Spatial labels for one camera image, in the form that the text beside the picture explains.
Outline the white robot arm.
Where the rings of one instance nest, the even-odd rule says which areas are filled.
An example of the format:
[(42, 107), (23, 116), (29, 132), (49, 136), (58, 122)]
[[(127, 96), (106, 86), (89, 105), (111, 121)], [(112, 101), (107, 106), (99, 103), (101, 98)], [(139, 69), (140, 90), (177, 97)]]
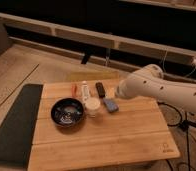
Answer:
[(115, 96), (123, 99), (151, 97), (196, 114), (196, 84), (165, 80), (162, 69), (155, 64), (136, 70), (121, 80)]

